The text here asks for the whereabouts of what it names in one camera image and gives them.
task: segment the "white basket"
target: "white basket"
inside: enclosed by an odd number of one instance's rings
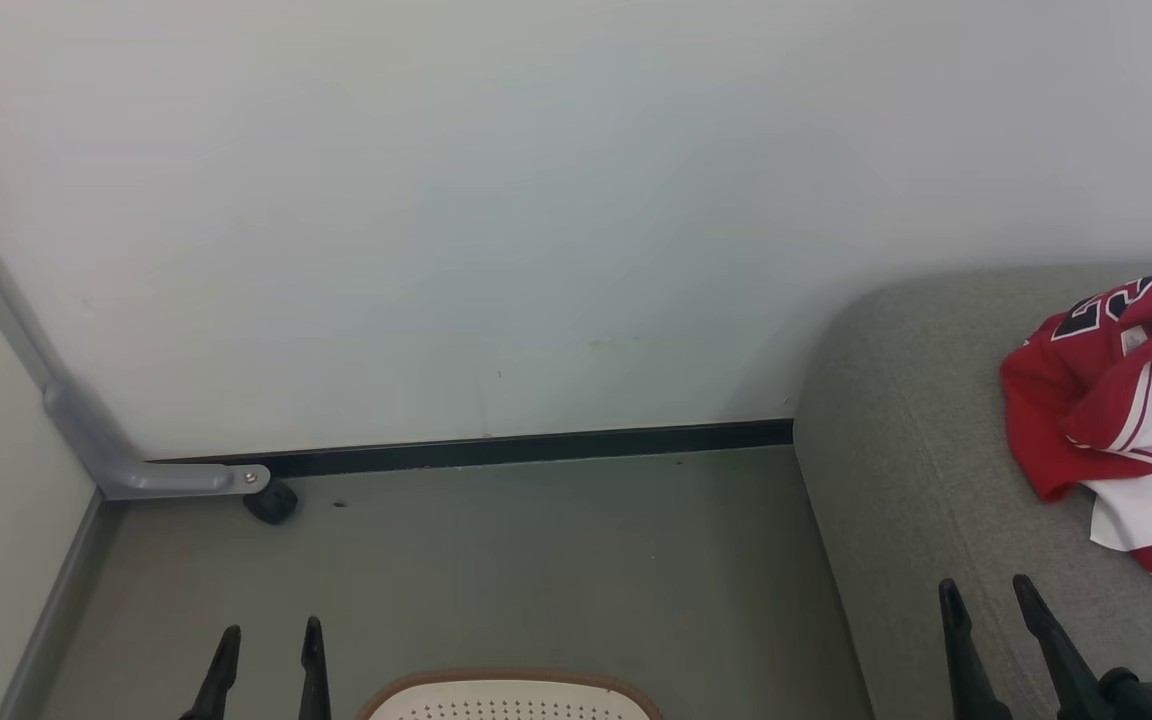
[[[445,670],[385,688],[358,720],[662,720],[639,689],[558,670]]]

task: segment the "red jersey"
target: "red jersey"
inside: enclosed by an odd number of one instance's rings
[[[1152,573],[1152,275],[1053,314],[1001,378],[1007,441],[1038,495],[1092,488],[1093,541]]]

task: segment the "black baseboard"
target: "black baseboard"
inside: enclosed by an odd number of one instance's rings
[[[237,455],[172,462],[259,464],[268,468],[275,478],[305,478],[311,475],[379,473],[382,470],[662,455],[667,452],[732,450],[738,447],[793,444],[794,420],[782,419],[274,452],[270,455]]]

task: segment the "clothing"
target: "clothing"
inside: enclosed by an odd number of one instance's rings
[[[1038,495],[1092,488],[1093,541],[1152,573],[1152,275],[1053,314],[1001,379],[1007,441]]]

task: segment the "gray floor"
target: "gray floor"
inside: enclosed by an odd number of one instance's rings
[[[314,614],[342,719],[460,666],[614,675],[669,720],[869,717],[791,448],[294,487],[280,528],[232,498],[128,506],[41,715],[174,719],[237,623],[227,717],[291,719]]]

